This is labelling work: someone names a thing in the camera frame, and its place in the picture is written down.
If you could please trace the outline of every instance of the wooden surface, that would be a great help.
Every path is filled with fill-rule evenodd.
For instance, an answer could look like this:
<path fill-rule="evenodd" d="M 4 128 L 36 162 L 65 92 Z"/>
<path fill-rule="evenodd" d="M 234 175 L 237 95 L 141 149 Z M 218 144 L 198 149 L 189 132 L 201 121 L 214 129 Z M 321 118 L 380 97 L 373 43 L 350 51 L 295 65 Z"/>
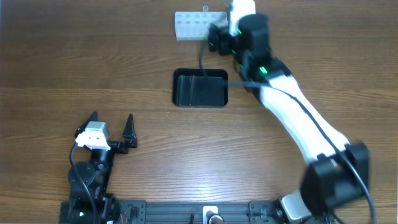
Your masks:
<path fill-rule="evenodd" d="M 3 0 L 0 46 L 0 222 L 58 221 L 68 153 L 94 111 L 121 139 L 129 113 L 139 147 L 117 155 L 109 192 L 150 202 L 274 200 L 305 164 L 278 120 L 244 90 L 222 109 L 172 104 L 176 68 L 197 68 L 197 42 L 175 41 L 174 12 L 223 1 Z M 370 148 L 379 223 L 395 223 L 398 2 L 266 0 L 274 55 L 337 130 Z M 232 57 L 207 53 L 206 68 Z M 90 152 L 80 149 L 76 160 Z M 360 200 L 338 211 L 366 223 Z"/>

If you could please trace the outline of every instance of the table top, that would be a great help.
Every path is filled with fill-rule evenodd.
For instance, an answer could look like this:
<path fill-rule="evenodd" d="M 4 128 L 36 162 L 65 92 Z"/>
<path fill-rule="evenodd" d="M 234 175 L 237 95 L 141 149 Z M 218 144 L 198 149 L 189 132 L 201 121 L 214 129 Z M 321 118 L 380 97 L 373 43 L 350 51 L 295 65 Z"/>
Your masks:
<path fill-rule="evenodd" d="M 198 42 L 176 42 L 175 11 L 224 11 L 225 1 L 3 0 L 0 51 L 0 222 L 58 221 L 68 153 L 94 111 L 122 139 L 129 113 L 139 146 L 117 155 L 108 192 L 149 202 L 275 200 L 305 171 L 288 132 L 242 89 L 221 109 L 173 105 L 176 68 L 198 68 Z M 398 2 L 257 1 L 271 47 L 314 107 L 371 151 L 379 223 L 395 223 Z M 239 77 L 232 56 L 205 68 Z M 76 151 L 76 161 L 90 152 Z M 366 223 L 365 200 L 338 210 Z"/>

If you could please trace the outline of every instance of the wooden table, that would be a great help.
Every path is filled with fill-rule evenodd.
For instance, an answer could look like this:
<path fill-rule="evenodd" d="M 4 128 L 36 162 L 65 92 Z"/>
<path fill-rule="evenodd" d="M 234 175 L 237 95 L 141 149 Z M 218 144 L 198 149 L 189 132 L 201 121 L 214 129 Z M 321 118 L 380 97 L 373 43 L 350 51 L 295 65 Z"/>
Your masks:
<path fill-rule="evenodd" d="M 178 108 L 176 68 L 198 68 L 198 42 L 175 40 L 174 12 L 225 1 L 3 0 L 0 46 L 0 222 L 58 221 L 69 196 L 68 153 L 94 111 L 120 140 L 129 113 L 139 147 L 117 155 L 109 192 L 150 202 L 275 200 L 299 187 L 305 164 L 269 111 L 245 90 L 222 109 Z M 398 2 L 257 1 L 274 55 L 317 110 L 370 148 L 379 223 L 395 223 Z M 232 56 L 206 68 L 238 81 Z M 76 160 L 89 158 L 79 149 Z M 338 211 L 366 223 L 360 200 Z"/>

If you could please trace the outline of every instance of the white plastic part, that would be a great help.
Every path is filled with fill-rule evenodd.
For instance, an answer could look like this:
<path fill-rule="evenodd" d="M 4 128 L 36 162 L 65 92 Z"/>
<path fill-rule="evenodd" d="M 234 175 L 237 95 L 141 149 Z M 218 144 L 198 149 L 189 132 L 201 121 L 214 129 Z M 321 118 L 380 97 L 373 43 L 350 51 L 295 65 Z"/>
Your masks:
<path fill-rule="evenodd" d="M 238 34 L 238 22 L 247 15 L 256 13 L 256 3 L 253 0 L 232 0 L 229 5 L 229 34 Z"/>
<path fill-rule="evenodd" d="M 348 139 L 322 118 L 303 95 L 296 80 L 292 76 L 280 75 L 270 79 L 269 82 L 272 87 L 290 93 L 300 100 L 335 146 L 340 151 L 346 149 L 345 144 L 349 144 Z M 321 135 L 310 117 L 304 113 L 300 105 L 291 99 L 291 97 L 272 88 L 262 87 L 260 100 L 285 126 L 300 148 L 304 161 L 307 164 L 317 161 L 317 156 L 320 154 L 324 154 L 327 157 L 336 154 L 335 150 Z"/>
<path fill-rule="evenodd" d="M 77 136 L 75 139 L 77 146 L 86 146 L 89 149 L 104 149 L 110 150 L 111 147 L 108 145 L 109 131 L 105 122 L 90 121 L 85 131 Z"/>
<path fill-rule="evenodd" d="M 204 40 L 209 33 L 210 24 L 226 27 L 228 20 L 226 12 L 208 12 L 208 7 L 203 7 L 203 12 L 175 12 L 174 26 L 177 41 Z"/>

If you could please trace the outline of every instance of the black plastic container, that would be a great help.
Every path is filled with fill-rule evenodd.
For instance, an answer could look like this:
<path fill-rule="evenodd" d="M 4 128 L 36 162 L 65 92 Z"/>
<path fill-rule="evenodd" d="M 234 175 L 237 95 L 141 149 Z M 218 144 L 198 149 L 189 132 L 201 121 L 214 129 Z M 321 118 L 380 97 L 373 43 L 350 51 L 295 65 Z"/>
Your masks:
<path fill-rule="evenodd" d="M 173 103 L 181 107 L 224 107 L 228 103 L 228 73 L 223 69 L 178 68 L 174 71 Z"/>

